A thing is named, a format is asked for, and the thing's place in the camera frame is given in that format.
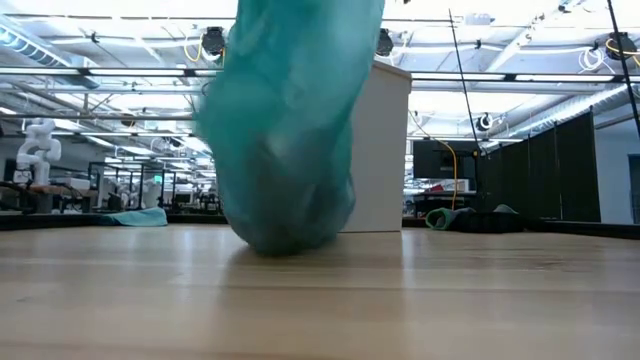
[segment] green object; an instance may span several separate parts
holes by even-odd
[[[355,204],[351,112],[384,0],[239,0],[225,70],[197,115],[234,231],[259,253],[335,238]]]
[[[104,215],[100,218],[101,225],[121,225],[154,227],[167,226],[167,214],[163,209],[151,208],[139,211],[126,211],[117,214]]]

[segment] yellow cable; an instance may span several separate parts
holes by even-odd
[[[453,156],[453,199],[451,200],[451,210],[455,210],[456,197],[458,196],[458,159],[456,158],[456,152],[453,151],[453,148],[449,146],[449,144],[447,144],[446,142],[432,138],[431,135],[427,134],[427,132],[424,131],[422,126],[418,124],[418,121],[416,120],[415,116],[413,116],[413,113],[411,111],[409,111],[409,115],[411,116],[411,119],[416,124],[418,129],[420,129],[420,131],[422,131],[428,138],[436,140],[440,144],[444,145],[447,149],[449,149],[449,151],[451,151],[451,155]]]
[[[198,43],[198,55],[195,58],[192,58],[191,55],[189,54],[189,49],[187,49],[187,39],[188,37],[184,38],[184,55],[187,57],[187,59],[191,60],[192,62],[198,62],[198,60],[200,60],[200,56],[202,56],[202,38],[204,37],[204,33],[200,34],[200,42]]]
[[[612,39],[607,40],[607,42],[605,42],[604,44],[607,46],[607,49],[611,50],[611,51],[615,51],[617,53],[620,52],[620,50],[614,48],[613,46],[611,46],[611,42],[613,42]],[[633,51],[624,51],[625,55],[640,55],[640,52],[633,52]]]

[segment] wall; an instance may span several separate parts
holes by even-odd
[[[596,130],[600,214],[603,223],[633,224],[629,155],[640,154],[633,121]]]

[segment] teal towel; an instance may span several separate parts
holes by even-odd
[[[158,207],[139,210],[139,211],[126,211],[117,214],[104,215],[100,219],[102,225],[111,226],[139,226],[139,227],[153,227],[153,226],[167,226],[167,214],[163,209]]]
[[[427,226],[433,230],[447,230],[458,214],[463,212],[475,212],[475,210],[472,208],[462,208],[458,210],[440,208],[430,211],[425,218],[425,222]],[[498,205],[493,212],[517,214],[515,210],[504,204]]]

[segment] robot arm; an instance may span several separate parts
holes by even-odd
[[[35,165],[36,185],[49,184],[49,161],[58,161],[62,156],[60,141],[52,139],[51,133],[56,128],[52,119],[35,119],[32,125],[27,127],[27,139],[18,149],[16,157],[16,172],[13,176],[15,183],[26,183],[31,180],[30,166]],[[29,152],[37,149],[34,155]]]

